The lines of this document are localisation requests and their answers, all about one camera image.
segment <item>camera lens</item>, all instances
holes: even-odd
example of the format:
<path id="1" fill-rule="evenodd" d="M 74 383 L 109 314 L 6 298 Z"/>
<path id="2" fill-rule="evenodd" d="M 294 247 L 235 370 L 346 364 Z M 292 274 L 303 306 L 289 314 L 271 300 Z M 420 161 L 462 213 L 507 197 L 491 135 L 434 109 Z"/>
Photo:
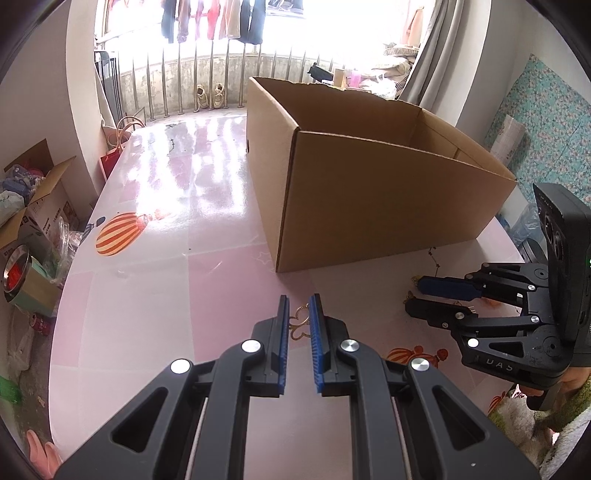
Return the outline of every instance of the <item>camera lens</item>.
<path id="1" fill-rule="evenodd" d="M 562 237 L 558 232 L 554 234 L 554 253 L 556 254 L 556 258 L 558 260 L 562 260 L 564 258 L 564 248 L 562 246 Z"/>
<path id="2" fill-rule="evenodd" d="M 549 215 L 546 215 L 544 218 L 544 231 L 546 233 L 546 238 L 550 244 L 554 241 L 554 229 L 552 228 L 552 220 L 550 219 Z"/>

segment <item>pink table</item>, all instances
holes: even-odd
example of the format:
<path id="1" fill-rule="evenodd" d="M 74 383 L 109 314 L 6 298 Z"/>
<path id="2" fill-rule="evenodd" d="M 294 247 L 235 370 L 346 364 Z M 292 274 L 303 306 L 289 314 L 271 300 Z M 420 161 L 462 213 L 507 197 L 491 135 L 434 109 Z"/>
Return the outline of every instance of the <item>pink table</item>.
<path id="1" fill-rule="evenodd" d="M 248 176 L 245 123 L 196 116 L 130 140 L 90 220 L 105 221 L 78 250 L 57 318 L 49 411 L 64 457 L 171 361 L 214 359 L 248 338 L 281 294 L 293 314 L 320 293 L 327 314 L 384 356 L 422 348 L 482 410 L 507 390 L 463 367 L 449 333 L 411 319 L 403 305 L 415 291 L 411 277 L 433 275 L 436 264 L 440 276 L 463 277 L 485 261 L 520 261 L 498 222 L 477 241 L 432 255 L 276 274 Z M 516 314 L 472 305 L 484 316 Z M 290 341 L 285 396 L 251 402 L 245 478 L 351 478 L 348 401 L 316 394 L 307 338 Z"/>

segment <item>open cardboard box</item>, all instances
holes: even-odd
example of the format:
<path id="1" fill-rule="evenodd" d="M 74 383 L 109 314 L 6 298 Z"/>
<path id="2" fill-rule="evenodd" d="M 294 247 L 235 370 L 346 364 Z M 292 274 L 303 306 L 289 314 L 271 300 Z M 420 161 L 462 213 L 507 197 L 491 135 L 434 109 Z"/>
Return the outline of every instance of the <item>open cardboard box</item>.
<path id="1" fill-rule="evenodd" d="M 49 252 L 51 238 L 56 234 L 54 227 L 60 215 L 68 221 L 70 229 L 77 228 L 78 218 L 60 182 L 74 158 L 54 166 L 47 141 L 42 140 L 4 169 L 8 171 L 13 165 L 18 164 L 25 168 L 37 168 L 46 177 L 29 205 L 15 213 L 0 227 L 2 267 L 13 250 L 21 244 L 26 244 L 33 256 L 43 262 Z"/>
<path id="2" fill-rule="evenodd" d="M 246 139 L 278 272 L 475 239 L 516 184 L 432 113 L 320 84 L 251 78 Z"/>

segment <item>red bag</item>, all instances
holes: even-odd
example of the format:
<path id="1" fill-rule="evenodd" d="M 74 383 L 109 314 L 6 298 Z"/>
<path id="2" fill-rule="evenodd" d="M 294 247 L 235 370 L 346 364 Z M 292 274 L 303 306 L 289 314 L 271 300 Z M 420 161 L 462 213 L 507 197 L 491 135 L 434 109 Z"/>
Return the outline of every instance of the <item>red bag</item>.
<path id="1" fill-rule="evenodd" d="M 132 121 L 128 124 L 126 124 L 124 127 L 122 127 L 122 125 L 125 123 L 125 121 L 131 118 Z M 108 137 L 106 137 L 107 140 L 107 144 L 109 144 L 109 146 L 113 146 L 113 144 L 110 142 L 110 137 L 114 134 L 117 135 L 117 143 L 115 144 L 115 148 L 113 148 L 112 150 L 109 150 L 107 152 L 106 155 L 103 155 L 100 158 L 100 170 L 103 173 L 103 177 L 105 178 L 105 181 L 107 181 L 107 179 L 109 178 L 109 176 L 111 175 L 111 172 L 113 172 L 113 169 L 115 168 L 115 165 L 117 165 L 117 161 L 119 160 L 119 157 L 121 156 L 121 153 L 123 152 L 123 147 L 125 146 L 125 144 L 127 143 L 127 140 L 129 139 L 129 134 L 127 132 L 127 130 L 129 130 L 130 127 L 133 126 L 139 126 L 140 128 L 145 127 L 144 123 L 137 118 L 136 116 L 131 116 L 131 115 L 127 115 L 125 117 L 123 117 L 121 120 L 119 120 L 119 123 L 117 123 L 117 131 L 111 135 L 109 135 Z"/>

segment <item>blue patterned mat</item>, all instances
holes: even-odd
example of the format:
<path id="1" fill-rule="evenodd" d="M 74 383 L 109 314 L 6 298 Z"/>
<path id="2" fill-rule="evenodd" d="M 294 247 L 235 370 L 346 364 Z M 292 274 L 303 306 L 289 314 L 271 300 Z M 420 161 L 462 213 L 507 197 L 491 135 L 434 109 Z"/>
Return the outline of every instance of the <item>blue patterned mat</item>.
<path id="1" fill-rule="evenodd" d="M 505 114 L 527 133 L 509 169 L 528 201 L 535 181 L 561 183 L 591 206 L 591 105 L 536 56 L 507 94 L 485 139 L 490 149 Z"/>

